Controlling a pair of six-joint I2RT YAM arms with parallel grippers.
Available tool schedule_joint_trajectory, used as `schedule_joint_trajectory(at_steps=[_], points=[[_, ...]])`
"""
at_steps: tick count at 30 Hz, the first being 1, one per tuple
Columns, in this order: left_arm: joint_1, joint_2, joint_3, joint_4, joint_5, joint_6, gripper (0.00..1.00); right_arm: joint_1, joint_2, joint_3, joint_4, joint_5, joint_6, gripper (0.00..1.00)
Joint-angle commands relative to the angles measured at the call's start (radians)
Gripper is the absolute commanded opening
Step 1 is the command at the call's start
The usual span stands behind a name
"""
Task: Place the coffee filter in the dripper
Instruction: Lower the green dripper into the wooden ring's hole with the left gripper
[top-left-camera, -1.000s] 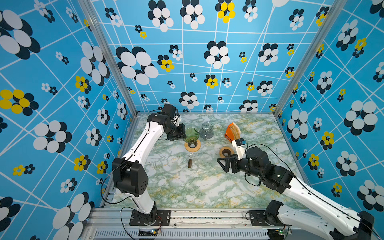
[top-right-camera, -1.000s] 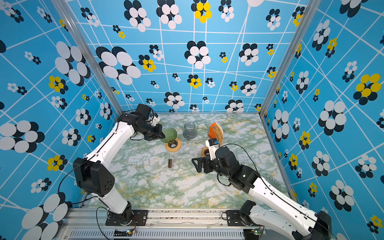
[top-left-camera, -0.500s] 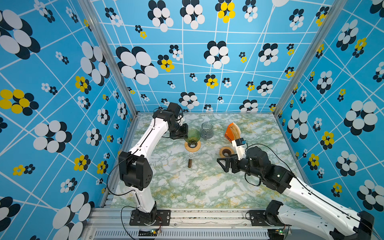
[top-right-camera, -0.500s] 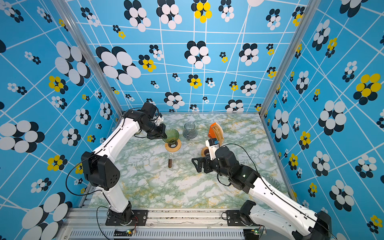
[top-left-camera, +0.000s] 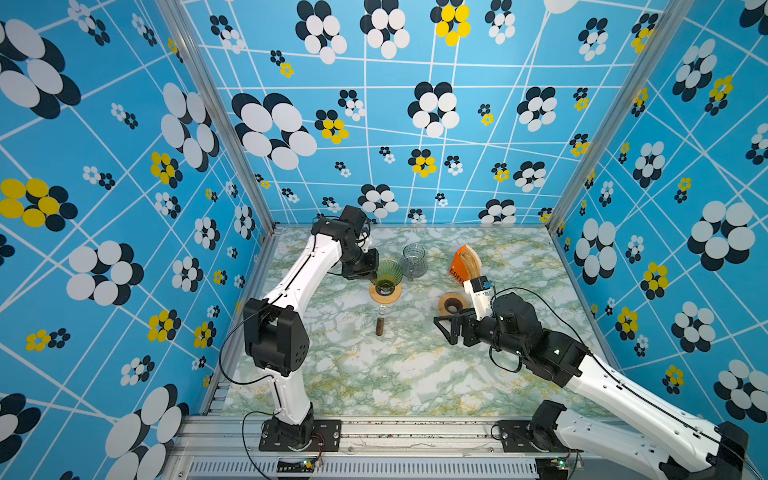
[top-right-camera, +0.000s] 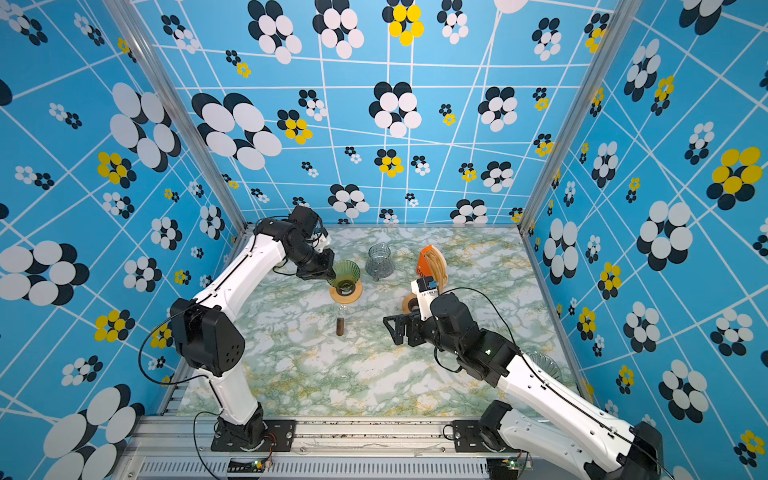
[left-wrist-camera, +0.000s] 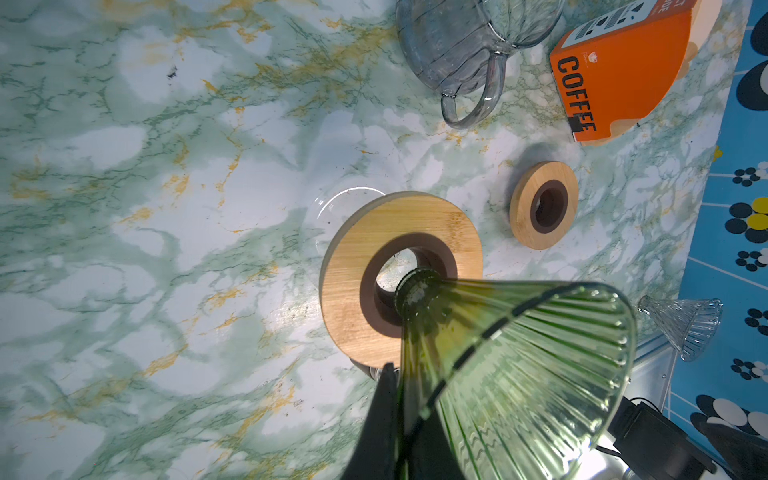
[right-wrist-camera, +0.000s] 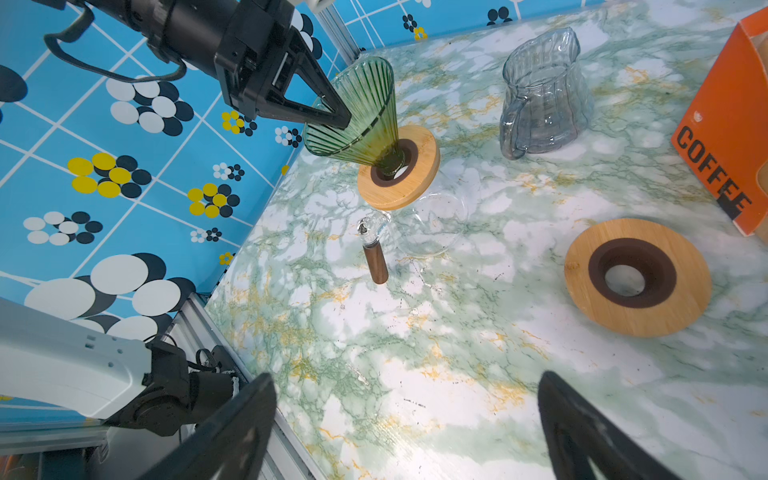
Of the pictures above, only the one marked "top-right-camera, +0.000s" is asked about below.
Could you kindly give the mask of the glass server with wooden handle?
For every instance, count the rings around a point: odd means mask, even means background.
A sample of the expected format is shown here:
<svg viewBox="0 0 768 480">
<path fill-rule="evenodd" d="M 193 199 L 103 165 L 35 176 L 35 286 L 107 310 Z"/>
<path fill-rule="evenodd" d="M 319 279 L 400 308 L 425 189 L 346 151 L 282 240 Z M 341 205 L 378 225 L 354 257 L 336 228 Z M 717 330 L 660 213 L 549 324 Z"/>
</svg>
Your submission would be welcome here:
<svg viewBox="0 0 768 480">
<path fill-rule="evenodd" d="M 347 315 L 347 306 L 344 304 L 339 304 L 337 309 L 336 328 L 335 328 L 336 335 L 339 337 L 343 336 L 345 332 L 346 315 Z"/>
</svg>

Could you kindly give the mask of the wooden ring dripper holder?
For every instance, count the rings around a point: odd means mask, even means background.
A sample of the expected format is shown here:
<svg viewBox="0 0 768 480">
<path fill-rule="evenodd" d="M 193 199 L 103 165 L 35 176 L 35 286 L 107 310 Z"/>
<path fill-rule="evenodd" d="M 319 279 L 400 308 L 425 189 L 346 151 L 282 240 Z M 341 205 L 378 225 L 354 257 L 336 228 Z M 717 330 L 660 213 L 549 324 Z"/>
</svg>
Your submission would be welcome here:
<svg viewBox="0 0 768 480">
<path fill-rule="evenodd" d="M 331 286 L 329 293 L 331 299 L 339 305 L 353 304 L 357 302 L 362 296 L 362 281 L 358 280 L 354 285 L 347 284 L 344 288 Z"/>
</svg>

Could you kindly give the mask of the green glass dripper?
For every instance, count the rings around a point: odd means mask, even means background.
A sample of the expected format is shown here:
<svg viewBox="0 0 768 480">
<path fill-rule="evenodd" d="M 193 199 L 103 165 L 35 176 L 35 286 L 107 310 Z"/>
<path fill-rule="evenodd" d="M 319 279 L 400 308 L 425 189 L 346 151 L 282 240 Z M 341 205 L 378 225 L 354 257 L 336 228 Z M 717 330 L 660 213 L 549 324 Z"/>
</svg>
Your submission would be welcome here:
<svg viewBox="0 0 768 480">
<path fill-rule="evenodd" d="M 342 260 L 333 265 L 334 277 L 328 279 L 328 284 L 334 287 L 344 288 L 347 284 L 354 285 L 360 280 L 360 268 L 351 260 Z"/>
</svg>

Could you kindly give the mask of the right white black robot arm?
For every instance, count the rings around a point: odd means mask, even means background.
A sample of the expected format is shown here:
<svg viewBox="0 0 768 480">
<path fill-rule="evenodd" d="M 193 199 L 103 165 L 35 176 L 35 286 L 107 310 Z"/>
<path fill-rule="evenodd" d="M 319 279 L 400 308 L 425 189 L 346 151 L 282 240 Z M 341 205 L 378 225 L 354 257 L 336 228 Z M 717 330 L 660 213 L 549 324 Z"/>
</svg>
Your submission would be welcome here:
<svg viewBox="0 0 768 480">
<path fill-rule="evenodd" d="M 664 475 L 663 438 L 655 427 L 632 425 L 563 386 L 511 339 L 479 327 L 455 294 L 422 293 L 418 299 L 418 311 L 384 318 L 395 344 L 430 344 L 435 353 L 454 355 L 458 372 L 524 402 L 546 420 L 532 421 L 495 401 L 476 428 L 487 449 L 539 456 L 580 479 Z"/>
</svg>

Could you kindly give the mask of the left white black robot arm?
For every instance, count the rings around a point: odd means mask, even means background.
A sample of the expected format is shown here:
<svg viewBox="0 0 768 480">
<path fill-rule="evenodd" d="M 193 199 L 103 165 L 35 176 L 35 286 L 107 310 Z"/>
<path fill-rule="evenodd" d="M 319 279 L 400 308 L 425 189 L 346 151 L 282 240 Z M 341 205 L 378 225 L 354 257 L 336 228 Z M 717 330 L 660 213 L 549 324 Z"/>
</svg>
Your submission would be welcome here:
<svg viewBox="0 0 768 480">
<path fill-rule="evenodd" d="M 272 435 L 247 384 L 246 341 L 235 320 L 251 293 L 283 261 L 293 263 L 302 280 L 333 279 L 329 243 L 321 217 L 309 207 L 297 206 L 285 219 L 265 218 L 210 285 L 170 308 L 176 350 L 210 386 L 219 407 L 217 434 L 236 449 L 256 449 Z"/>
</svg>

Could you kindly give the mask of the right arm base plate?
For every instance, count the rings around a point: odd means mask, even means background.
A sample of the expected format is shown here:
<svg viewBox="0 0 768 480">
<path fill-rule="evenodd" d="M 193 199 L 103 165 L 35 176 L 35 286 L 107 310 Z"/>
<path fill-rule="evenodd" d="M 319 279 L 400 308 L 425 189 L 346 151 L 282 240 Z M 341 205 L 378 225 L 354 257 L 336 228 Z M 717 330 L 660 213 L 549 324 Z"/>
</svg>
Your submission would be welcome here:
<svg viewBox="0 0 768 480">
<path fill-rule="evenodd" d="M 482 434 L 478 420 L 454 420 L 450 423 L 448 438 L 457 453 L 512 454 L 518 453 L 501 440 L 489 439 Z"/>
</svg>

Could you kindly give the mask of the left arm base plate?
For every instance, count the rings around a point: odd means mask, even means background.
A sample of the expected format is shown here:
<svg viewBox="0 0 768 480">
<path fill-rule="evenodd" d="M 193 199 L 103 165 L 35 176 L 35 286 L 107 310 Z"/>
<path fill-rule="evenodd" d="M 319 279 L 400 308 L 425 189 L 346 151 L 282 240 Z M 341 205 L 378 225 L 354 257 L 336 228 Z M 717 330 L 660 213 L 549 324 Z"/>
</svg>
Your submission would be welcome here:
<svg viewBox="0 0 768 480">
<path fill-rule="evenodd" d="M 289 452 L 297 421 L 261 420 L 234 425 L 219 419 L 210 449 L 214 452 Z"/>
</svg>

